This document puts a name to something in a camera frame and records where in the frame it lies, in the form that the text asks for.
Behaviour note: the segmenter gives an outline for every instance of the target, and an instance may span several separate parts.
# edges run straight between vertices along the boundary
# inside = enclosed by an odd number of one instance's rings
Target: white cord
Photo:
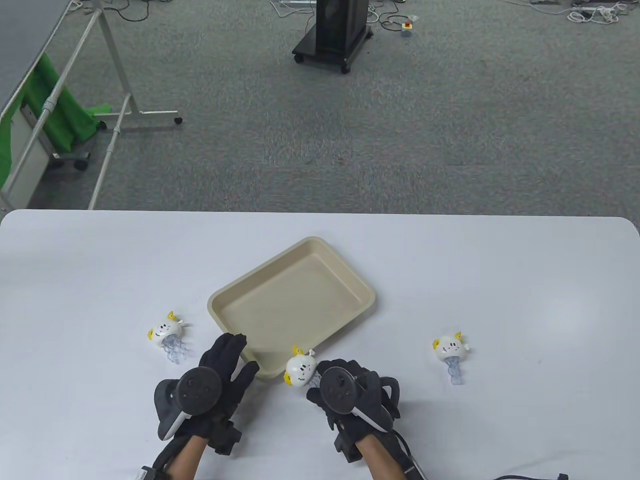
[[[369,13],[367,14],[367,23],[376,23],[378,20],[380,20],[380,14],[376,12],[376,7],[370,3]]]
[[[616,23],[619,20],[618,15],[620,14],[620,12],[624,12],[627,9],[627,6],[622,2],[618,2],[611,7],[600,5],[597,7],[577,7],[577,8],[579,10],[574,10],[573,12],[569,13],[569,15],[567,16],[567,19],[570,22],[574,22],[574,23],[593,22],[593,23],[599,23],[600,25],[609,25],[612,23]],[[591,16],[585,17],[582,14],[582,12],[591,12]],[[600,16],[602,17],[602,20],[598,20],[595,18],[597,13],[600,14]]]
[[[282,15],[278,10],[278,8],[276,8],[276,4],[279,4],[280,6],[285,7],[289,11],[284,15]],[[314,12],[313,8],[293,8],[292,6],[289,6],[286,3],[283,3],[282,0],[271,0],[271,6],[273,7],[273,9],[276,11],[276,13],[281,19],[285,19],[288,16],[293,15],[294,13],[306,13],[308,15]]]
[[[631,2],[618,2],[614,6],[596,6],[596,7],[586,7],[586,6],[572,6],[571,8],[565,8],[564,10],[558,10],[556,12],[551,12],[549,10],[544,10],[543,8],[539,8],[535,4],[528,2],[527,0],[500,0],[504,3],[510,3],[512,5],[518,6],[528,6],[529,8],[533,8],[537,12],[546,13],[547,15],[560,15],[562,13],[569,12],[567,15],[567,19],[574,23],[587,23],[593,22],[601,25],[609,25],[612,23],[616,23],[619,18],[621,12],[627,10],[627,4],[638,3],[640,0],[631,1]],[[581,12],[591,12],[590,17],[585,17],[581,14]],[[602,20],[595,19],[596,15],[599,14],[602,17]]]
[[[75,12],[76,10],[80,10],[82,7],[84,7],[84,4],[80,0],[71,0],[69,8],[67,8],[67,13]]]

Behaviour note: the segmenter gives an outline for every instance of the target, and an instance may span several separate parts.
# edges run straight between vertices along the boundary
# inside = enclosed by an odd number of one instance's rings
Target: caster wheel
[[[79,170],[80,172],[83,172],[87,168],[89,168],[89,162],[87,160],[76,160],[74,162],[74,168],[76,170]]]
[[[65,163],[62,160],[52,160],[47,165],[47,170],[57,170],[61,168]]]

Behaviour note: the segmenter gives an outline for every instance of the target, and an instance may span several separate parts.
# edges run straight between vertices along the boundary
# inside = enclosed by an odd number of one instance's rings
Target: forearm
[[[400,465],[374,435],[366,436],[356,447],[367,462],[373,480],[406,480]]]
[[[193,480],[208,440],[192,436],[166,471],[172,480]]]

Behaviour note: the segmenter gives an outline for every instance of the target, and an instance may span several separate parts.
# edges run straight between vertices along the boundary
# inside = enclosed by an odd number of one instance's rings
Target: white table
[[[619,218],[17,211],[0,226],[3,478],[132,479],[162,447],[152,393],[181,366],[146,332],[174,310],[199,354],[216,289],[301,238],[336,247],[378,311],[321,358],[401,385],[397,429],[429,480],[505,473],[631,479],[640,415],[640,240]],[[449,384],[432,340],[473,355]],[[231,458],[198,477],[367,479],[322,412],[283,383],[252,385]]]

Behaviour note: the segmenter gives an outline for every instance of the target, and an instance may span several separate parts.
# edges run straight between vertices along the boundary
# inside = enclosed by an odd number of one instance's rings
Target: white metal frame
[[[92,0],[93,3],[93,13],[89,20],[87,27],[84,29],[84,33],[82,37],[80,37],[80,41],[76,45],[74,52],[71,54],[69,61],[65,65],[65,68],[62,70],[60,74],[60,78],[58,82],[54,86],[53,90],[51,90],[51,94],[44,102],[42,107],[42,114],[38,117],[38,121],[36,122],[33,132],[29,137],[22,154],[19,157],[18,163],[16,164],[14,174],[7,180],[6,185],[4,186],[5,193],[9,193],[11,188],[15,184],[15,179],[18,177],[18,174],[23,169],[24,164],[31,152],[31,149],[35,145],[38,140],[40,133],[42,132],[42,128],[47,121],[51,112],[53,112],[56,104],[58,103],[58,99],[60,97],[60,93],[67,81],[67,76],[71,71],[71,68],[74,66],[78,54],[82,49],[86,39],[89,35],[89,32],[97,23],[100,25],[100,30],[102,31],[102,35],[104,36],[104,40],[107,43],[107,48],[111,55],[111,59],[113,60],[113,64],[118,72],[118,77],[120,78],[120,84],[125,92],[125,98],[122,102],[122,108],[119,112],[116,113],[104,113],[95,115],[95,117],[104,122],[109,122],[116,120],[115,126],[113,128],[113,134],[111,135],[111,142],[109,142],[109,146],[107,147],[106,155],[104,156],[104,162],[102,163],[102,168],[100,169],[100,175],[98,176],[98,180],[95,184],[95,188],[93,189],[93,195],[91,197],[91,201],[89,203],[89,210],[93,210],[95,208],[96,201],[98,200],[98,196],[100,195],[100,189],[102,188],[102,183],[104,182],[104,178],[107,173],[107,168],[109,166],[109,161],[111,160],[111,155],[113,154],[113,149],[115,147],[116,140],[118,139],[118,135],[120,134],[120,127],[124,120],[145,120],[147,118],[171,118],[178,122],[180,118],[180,113],[177,110],[164,110],[164,111],[142,111],[138,107],[138,103],[133,95],[131,90],[131,85],[129,84],[129,79],[127,78],[127,74],[125,73],[124,66],[122,65],[122,59],[120,58],[120,54],[118,53],[118,49],[116,48],[115,41],[113,40],[113,34],[111,33],[111,28],[109,27],[109,23],[107,22],[107,18],[104,16],[104,9],[102,6],[102,0]],[[9,202],[6,194],[0,191],[0,219],[11,210],[14,210],[13,206]]]

